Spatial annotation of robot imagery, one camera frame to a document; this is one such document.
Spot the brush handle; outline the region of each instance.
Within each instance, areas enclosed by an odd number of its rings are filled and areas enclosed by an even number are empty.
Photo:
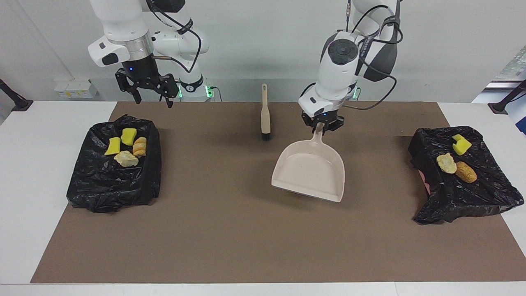
[[[261,108],[261,133],[270,134],[270,112],[268,111],[268,95],[267,84],[263,83],[261,86],[261,96],[263,106]]]

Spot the beige dustpan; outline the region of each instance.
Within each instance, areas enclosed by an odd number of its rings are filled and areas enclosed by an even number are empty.
[[[321,141],[318,123],[312,140],[290,144],[278,159],[272,186],[324,200],[340,202],[345,170],[340,154]]]

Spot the bread piece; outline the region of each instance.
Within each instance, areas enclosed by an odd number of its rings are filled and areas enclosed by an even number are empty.
[[[134,145],[135,144],[146,144],[146,138],[145,137],[140,137],[140,138],[137,138],[135,140],[135,143],[133,143]]]
[[[141,156],[146,156],[146,150],[137,150],[133,153],[134,156],[140,158]]]
[[[133,156],[133,154],[131,154],[129,151],[119,152],[119,154],[115,155],[113,159],[123,167],[135,166],[139,164],[139,159]]]
[[[139,156],[146,156],[146,144],[144,143],[136,143],[133,145],[133,155],[139,157]]]
[[[477,174],[475,171],[465,162],[461,161],[457,163],[457,171],[455,172],[455,175],[466,183],[473,183],[477,180]]]
[[[455,164],[451,153],[438,156],[437,163],[442,172],[444,173],[455,174],[455,172],[457,171],[457,164]]]

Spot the brown paper surface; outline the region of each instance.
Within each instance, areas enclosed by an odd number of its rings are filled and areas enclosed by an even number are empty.
[[[32,282],[526,280],[500,215],[412,221],[426,194],[407,147],[417,128],[448,126],[436,103],[339,112],[344,127],[323,141],[345,163],[341,203],[271,187],[281,151],[311,134],[297,104],[269,108],[263,142],[257,103],[118,103],[112,120],[129,114],[159,129],[160,196],[111,214],[68,206]]]

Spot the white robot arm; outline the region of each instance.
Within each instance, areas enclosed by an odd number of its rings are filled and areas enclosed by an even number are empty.
[[[298,100],[302,118],[313,130],[319,122],[324,123],[324,132],[343,126],[345,119],[337,111],[356,87],[358,76],[374,82],[392,77],[396,44],[402,38],[399,0],[352,0],[352,3],[355,27],[351,32],[340,31],[327,39],[318,80]]]
[[[138,88],[154,90],[166,99],[168,107],[173,104],[169,98],[178,94],[206,100],[209,92],[197,57],[208,51],[208,38],[192,29],[193,21],[186,12],[185,0],[146,2],[170,30],[151,36],[139,0],[90,0],[105,34],[88,47],[91,58],[100,67],[122,63],[123,68],[115,74],[117,82],[120,90],[132,94],[137,104],[141,102]],[[167,13],[176,13],[176,19]],[[155,56],[154,50],[163,56]],[[178,81],[172,74],[160,75],[156,60],[177,63]]]

